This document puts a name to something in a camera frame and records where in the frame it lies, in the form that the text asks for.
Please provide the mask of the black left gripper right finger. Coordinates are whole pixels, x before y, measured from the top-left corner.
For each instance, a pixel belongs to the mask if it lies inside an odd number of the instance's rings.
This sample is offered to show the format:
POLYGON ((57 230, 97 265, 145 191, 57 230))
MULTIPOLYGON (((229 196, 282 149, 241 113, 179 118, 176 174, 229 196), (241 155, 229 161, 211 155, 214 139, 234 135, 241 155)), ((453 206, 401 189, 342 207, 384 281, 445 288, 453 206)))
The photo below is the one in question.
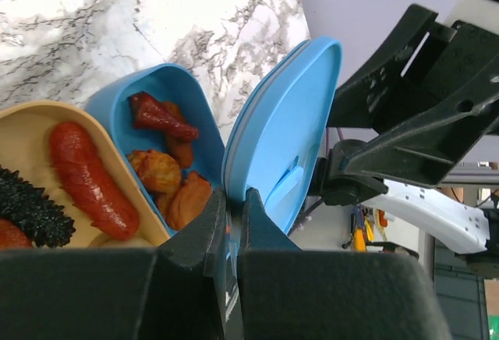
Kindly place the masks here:
POLYGON ((396 253, 301 250, 246 193, 237 277, 247 339, 448 339, 430 279, 396 253))

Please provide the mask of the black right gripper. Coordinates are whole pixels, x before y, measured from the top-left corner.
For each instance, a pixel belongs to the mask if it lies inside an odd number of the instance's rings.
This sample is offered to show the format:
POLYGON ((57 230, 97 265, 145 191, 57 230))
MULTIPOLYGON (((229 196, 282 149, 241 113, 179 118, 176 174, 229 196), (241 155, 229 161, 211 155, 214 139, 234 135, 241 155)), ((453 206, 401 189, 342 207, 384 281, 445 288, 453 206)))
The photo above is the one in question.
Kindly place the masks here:
POLYGON ((382 45, 336 91, 327 124, 376 132, 335 144, 315 168, 332 206, 388 192, 390 181, 434 188, 498 131, 498 36, 410 5, 382 45))

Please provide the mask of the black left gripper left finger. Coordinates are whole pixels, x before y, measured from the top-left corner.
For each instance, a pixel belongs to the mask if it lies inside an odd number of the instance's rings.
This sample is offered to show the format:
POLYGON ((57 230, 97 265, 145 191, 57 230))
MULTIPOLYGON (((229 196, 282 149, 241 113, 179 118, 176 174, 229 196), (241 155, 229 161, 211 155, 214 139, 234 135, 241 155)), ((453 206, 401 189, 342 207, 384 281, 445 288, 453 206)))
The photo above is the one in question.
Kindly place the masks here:
POLYGON ((158 247, 1 253, 4 339, 223 339, 226 199, 158 247))

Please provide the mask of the orange fried shrimp piece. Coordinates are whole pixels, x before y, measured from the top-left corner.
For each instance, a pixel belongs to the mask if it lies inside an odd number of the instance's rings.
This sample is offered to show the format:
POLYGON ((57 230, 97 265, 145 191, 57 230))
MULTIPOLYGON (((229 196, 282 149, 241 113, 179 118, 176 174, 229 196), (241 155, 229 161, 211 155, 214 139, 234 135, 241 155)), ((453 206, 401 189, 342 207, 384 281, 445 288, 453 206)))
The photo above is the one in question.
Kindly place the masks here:
POLYGON ((157 196, 155 204, 167 225, 180 231, 203 211, 211 194, 211 184, 197 171, 191 171, 179 189, 157 196))

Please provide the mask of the orange chicken wing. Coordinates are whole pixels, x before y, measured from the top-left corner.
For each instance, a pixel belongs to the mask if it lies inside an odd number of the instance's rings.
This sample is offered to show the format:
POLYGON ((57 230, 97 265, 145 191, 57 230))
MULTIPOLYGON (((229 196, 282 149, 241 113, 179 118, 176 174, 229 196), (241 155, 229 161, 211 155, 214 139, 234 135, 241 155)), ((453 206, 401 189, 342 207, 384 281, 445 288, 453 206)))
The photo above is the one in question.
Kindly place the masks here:
POLYGON ((134 150, 127 159, 148 191, 175 194, 181 186, 181 168, 170 155, 153 149, 134 150))

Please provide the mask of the red sausage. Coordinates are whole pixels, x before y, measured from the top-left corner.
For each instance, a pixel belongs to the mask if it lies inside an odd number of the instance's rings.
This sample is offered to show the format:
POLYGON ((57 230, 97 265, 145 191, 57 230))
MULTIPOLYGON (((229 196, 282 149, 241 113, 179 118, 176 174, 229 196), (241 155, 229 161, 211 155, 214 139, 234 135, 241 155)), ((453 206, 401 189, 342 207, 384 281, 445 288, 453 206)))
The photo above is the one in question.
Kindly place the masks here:
POLYGON ((76 122, 60 122, 48 145, 51 166, 73 205, 113 239, 131 239, 140 225, 139 213, 106 170, 87 130, 76 122))

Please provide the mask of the black sea cucumber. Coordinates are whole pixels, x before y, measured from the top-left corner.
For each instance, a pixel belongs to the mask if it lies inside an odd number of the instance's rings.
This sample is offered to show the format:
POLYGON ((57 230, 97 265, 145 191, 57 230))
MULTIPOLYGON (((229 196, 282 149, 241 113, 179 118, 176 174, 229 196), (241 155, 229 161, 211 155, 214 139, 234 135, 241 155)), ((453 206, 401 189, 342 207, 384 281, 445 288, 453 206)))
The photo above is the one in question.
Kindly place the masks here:
POLYGON ((74 220, 65 207, 19 175, 1 168, 1 218, 12 222, 36 246, 49 248, 69 244, 74 220))

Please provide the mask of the blue lunch box lid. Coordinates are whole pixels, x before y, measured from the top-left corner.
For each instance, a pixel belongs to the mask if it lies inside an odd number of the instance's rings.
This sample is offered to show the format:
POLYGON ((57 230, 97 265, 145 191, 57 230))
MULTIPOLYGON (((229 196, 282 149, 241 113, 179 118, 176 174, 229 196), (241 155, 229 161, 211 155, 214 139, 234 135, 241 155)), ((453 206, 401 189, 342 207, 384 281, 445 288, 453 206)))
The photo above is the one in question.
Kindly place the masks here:
POLYGON ((288 233, 306 199, 342 65, 333 38, 304 41, 255 87, 226 144, 221 184, 233 205, 257 189, 288 233))

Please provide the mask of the brown sausage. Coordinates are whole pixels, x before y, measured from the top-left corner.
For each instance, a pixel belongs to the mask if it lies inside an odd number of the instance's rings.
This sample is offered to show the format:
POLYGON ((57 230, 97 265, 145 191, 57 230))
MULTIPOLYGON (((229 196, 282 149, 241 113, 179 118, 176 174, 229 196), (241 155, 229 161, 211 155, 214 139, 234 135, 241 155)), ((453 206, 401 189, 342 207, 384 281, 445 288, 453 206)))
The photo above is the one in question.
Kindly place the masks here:
POLYGON ((31 241, 12 222, 5 219, 0 221, 0 248, 2 250, 32 247, 31 241))

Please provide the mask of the red chili pepper piece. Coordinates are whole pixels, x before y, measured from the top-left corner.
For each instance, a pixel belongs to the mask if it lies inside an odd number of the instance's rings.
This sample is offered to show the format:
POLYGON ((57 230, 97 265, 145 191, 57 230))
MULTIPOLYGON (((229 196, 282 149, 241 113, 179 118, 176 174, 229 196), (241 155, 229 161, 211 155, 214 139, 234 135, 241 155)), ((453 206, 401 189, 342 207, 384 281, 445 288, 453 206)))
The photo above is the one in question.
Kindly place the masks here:
POLYGON ((134 129, 162 131, 183 142, 199 137, 199 130, 175 117, 160 101, 145 91, 129 97, 134 129))

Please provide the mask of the blue lunch box base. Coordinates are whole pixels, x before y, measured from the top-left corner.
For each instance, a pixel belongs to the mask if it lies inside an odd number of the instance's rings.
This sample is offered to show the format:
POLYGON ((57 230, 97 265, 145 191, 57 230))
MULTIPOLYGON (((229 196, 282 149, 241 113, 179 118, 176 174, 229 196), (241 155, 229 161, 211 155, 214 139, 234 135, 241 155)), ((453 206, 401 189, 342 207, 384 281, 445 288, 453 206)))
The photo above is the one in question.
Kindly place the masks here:
POLYGON ((156 150, 170 155, 187 174, 197 171, 214 189, 221 185, 221 161, 225 146, 204 93, 195 78, 184 68, 163 64, 128 75, 99 90, 87 102, 86 112, 106 129, 125 162, 132 169, 140 190, 168 233, 173 233, 159 212, 155 200, 162 193, 144 188, 133 171, 127 155, 132 151, 156 150), (199 137, 183 142, 162 131, 134 129, 129 97, 145 91, 160 101, 175 117, 199 130, 199 137))

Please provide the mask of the beige lunch box base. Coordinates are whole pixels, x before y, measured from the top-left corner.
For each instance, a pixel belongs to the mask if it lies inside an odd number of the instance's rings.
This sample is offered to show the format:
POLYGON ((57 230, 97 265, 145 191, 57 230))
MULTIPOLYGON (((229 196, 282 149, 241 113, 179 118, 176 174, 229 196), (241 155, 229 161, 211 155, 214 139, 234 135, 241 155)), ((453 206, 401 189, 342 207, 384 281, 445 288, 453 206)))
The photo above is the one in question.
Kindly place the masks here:
POLYGON ((48 153, 48 135, 52 128, 65 121, 83 126, 97 147, 97 155, 122 192, 140 213, 137 237, 160 246, 169 234, 154 213, 131 168, 124 161, 102 125, 85 111, 58 101, 30 101, 1 111, 1 166, 18 171, 22 179, 36 187, 74 220, 76 232, 69 247, 100 246, 110 237, 90 225, 91 220, 73 206, 70 196, 60 188, 60 182, 51 167, 48 153))

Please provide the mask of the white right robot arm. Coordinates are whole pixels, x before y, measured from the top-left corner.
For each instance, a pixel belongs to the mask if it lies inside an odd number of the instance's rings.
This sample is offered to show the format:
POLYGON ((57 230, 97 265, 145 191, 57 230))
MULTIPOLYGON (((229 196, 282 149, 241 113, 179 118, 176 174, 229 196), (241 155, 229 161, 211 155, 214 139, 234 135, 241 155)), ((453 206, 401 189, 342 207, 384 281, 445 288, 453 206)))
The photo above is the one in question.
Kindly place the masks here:
POLYGON ((498 276, 498 212, 459 203, 439 185, 498 131, 498 36, 447 27, 410 5, 382 45, 334 96, 327 124, 371 128, 321 158, 312 191, 328 205, 393 214, 441 241, 483 278, 498 276))

